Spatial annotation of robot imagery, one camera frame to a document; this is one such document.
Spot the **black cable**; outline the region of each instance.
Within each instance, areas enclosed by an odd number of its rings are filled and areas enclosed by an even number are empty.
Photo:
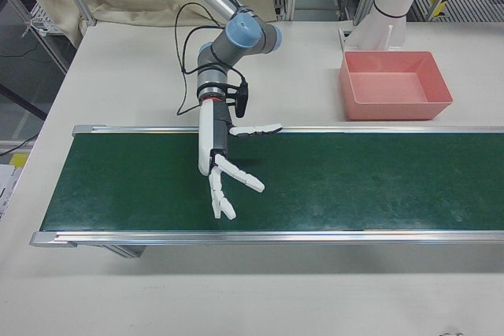
[[[29,61],[40,62],[40,63],[50,63],[50,62],[52,62],[52,61],[41,61],[40,59],[26,57],[32,51],[37,50],[37,48],[39,47],[39,44],[40,44],[40,42],[37,41],[35,43],[35,46],[33,46],[33,48],[31,48],[30,50],[27,50],[24,53],[19,54],[19,55],[2,55],[2,54],[0,54],[0,58],[24,58],[24,59],[28,59]],[[0,47],[2,49],[12,50],[9,47],[3,46],[3,45],[0,45]]]
[[[202,26],[193,28],[187,34],[187,36],[183,42],[182,57],[181,57],[180,56],[180,49],[179,49],[179,39],[178,39],[178,34],[176,31],[177,31],[177,27],[178,27],[178,23],[179,23],[180,14],[182,13],[182,10],[186,6],[189,6],[189,5],[196,5],[196,6],[202,7],[205,10],[206,14],[209,16],[209,18],[215,23],[215,25],[202,25]],[[215,63],[206,63],[206,64],[200,65],[190,71],[186,70],[186,66],[185,66],[185,64],[186,64],[186,50],[187,50],[187,44],[189,42],[189,38],[192,36],[193,33],[195,33],[196,31],[202,30],[202,29],[224,29],[224,27],[221,26],[221,24],[212,16],[210,11],[205,6],[203,6],[199,3],[189,2],[189,3],[184,4],[182,7],[180,7],[179,11],[176,14],[176,18],[175,18],[174,32],[175,32],[176,57],[177,57],[177,60],[179,61],[180,72],[182,73],[182,77],[183,77],[183,99],[182,99],[182,103],[180,104],[180,107],[176,111],[177,116],[182,116],[183,114],[190,112],[191,110],[196,109],[200,106],[200,104],[197,104],[197,105],[194,105],[188,109],[182,110],[182,108],[185,105],[185,102],[187,100],[187,77],[186,77],[186,75],[194,74],[195,72],[197,72],[203,68],[215,67],[215,65],[216,65]],[[236,74],[238,74],[242,80],[242,83],[246,83],[245,76],[240,71],[238,71],[236,68],[232,67],[231,65],[228,65],[226,62],[219,59],[219,57],[217,57],[214,53],[213,53],[213,56],[215,57],[215,59],[217,59],[217,61],[220,65],[223,65],[228,70],[233,71]]]
[[[182,13],[183,9],[186,8],[187,6],[199,6],[199,7],[203,8],[205,10],[206,14],[208,15],[208,17],[215,23],[215,25],[221,28],[221,24],[212,16],[212,14],[210,13],[210,11],[205,6],[203,6],[202,4],[199,4],[197,2],[188,2],[188,3],[184,4],[183,6],[180,7],[179,11],[176,13],[176,17],[175,17],[175,30],[174,30],[174,32],[175,32],[175,48],[176,48],[176,57],[177,57],[177,59],[179,61],[180,71],[182,72],[182,77],[183,77],[183,99],[182,99],[182,103],[180,104],[180,107],[176,111],[176,115],[177,116],[182,116],[183,114],[191,111],[192,109],[196,109],[196,108],[199,107],[199,104],[198,104],[198,105],[195,105],[195,106],[193,106],[193,107],[191,107],[189,109],[185,109],[184,111],[182,110],[183,106],[186,103],[186,99],[187,99],[187,78],[186,78],[185,67],[183,66],[183,62],[185,63],[185,57],[183,57],[183,60],[180,57],[179,39],[178,39],[178,34],[176,32],[176,29],[177,29],[178,24],[179,24],[180,14]],[[184,42],[184,46],[187,46],[187,37],[186,37],[186,41]]]
[[[26,57],[27,54],[31,53],[32,51],[35,51],[39,47],[39,41],[35,43],[35,46],[33,46],[30,50],[26,50],[24,53],[19,54],[19,55],[2,55],[0,54],[1,58],[24,58]]]
[[[13,147],[12,149],[10,150],[7,150],[3,153],[0,153],[0,157],[3,157],[4,155],[7,155],[8,153],[12,153],[13,151],[23,147],[24,145],[26,145],[28,142],[30,142],[32,139],[35,139],[39,136],[39,133],[35,134],[34,136],[32,136],[31,138],[28,138],[26,141],[24,141],[23,143],[21,143],[20,145],[16,146],[16,147]]]
[[[189,38],[191,37],[191,35],[196,32],[196,31],[199,31],[201,29],[223,29],[222,27],[218,27],[216,25],[202,25],[201,27],[196,27],[194,28],[193,30],[191,30],[189,32],[189,34],[187,35],[185,41],[183,42],[183,48],[182,48],[182,69],[184,70],[184,73],[187,74],[187,72],[185,72],[185,68],[186,68],[186,49],[187,49],[187,43],[189,42]]]

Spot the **pink plastic bin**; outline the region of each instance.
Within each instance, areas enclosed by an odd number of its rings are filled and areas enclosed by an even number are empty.
[[[350,120],[431,120],[453,102],[428,51],[347,51],[339,79]]]

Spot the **white table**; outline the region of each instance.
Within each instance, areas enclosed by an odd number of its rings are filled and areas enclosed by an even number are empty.
[[[239,64],[250,84],[240,123],[345,123],[338,25],[280,27],[281,50]],[[212,35],[195,38],[189,65]],[[503,47],[504,24],[409,25],[406,49],[431,50],[454,97],[435,120],[415,124],[504,126]],[[502,331],[502,246],[163,246],[125,260],[28,245],[75,124],[196,125],[197,112],[174,116],[182,93],[172,29],[88,30],[0,221],[1,334]],[[190,104],[194,93],[190,81]]]

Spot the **conveyor leg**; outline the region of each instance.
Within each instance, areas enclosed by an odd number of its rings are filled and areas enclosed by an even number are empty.
[[[107,248],[109,251],[117,253],[119,256],[127,259],[137,259],[142,256],[145,246],[115,246],[110,244],[102,245],[101,247]]]

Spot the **green conveyor belt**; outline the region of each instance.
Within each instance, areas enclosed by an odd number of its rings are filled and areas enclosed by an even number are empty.
[[[41,231],[504,230],[503,134],[230,140],[262,194],[223,175],[215,220],[196,134],[78,134]]]

